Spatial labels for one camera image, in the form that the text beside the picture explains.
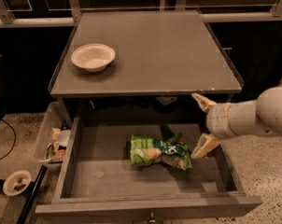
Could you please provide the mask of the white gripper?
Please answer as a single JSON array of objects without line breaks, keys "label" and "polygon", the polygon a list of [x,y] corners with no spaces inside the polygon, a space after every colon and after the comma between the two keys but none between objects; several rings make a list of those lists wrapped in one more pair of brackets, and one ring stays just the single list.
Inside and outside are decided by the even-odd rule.
[{"label": "white gripper", "polygon": [[191,97],[206,115],[206,127],[211,133],[203,133],[196,147],[191,153],[193,159],[200,159],[208,152],[220,145],[219,139],[230,139],[236,136],[229,122],[230,103],[217,104],[199,93],[193,93]]}]

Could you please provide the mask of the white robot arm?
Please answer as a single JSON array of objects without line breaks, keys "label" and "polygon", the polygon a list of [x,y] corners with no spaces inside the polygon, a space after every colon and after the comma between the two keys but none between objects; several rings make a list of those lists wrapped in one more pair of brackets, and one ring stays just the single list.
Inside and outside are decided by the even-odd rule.
[{"label": "white robot arm", "polygon": [[199,93],[191,96],[206,113],[209,131],[200,136],[191,153],[193,159],[202,158],[222,140],[236,136],[282,136],[282,78],[276,87],[246,102],[216,103]]}]

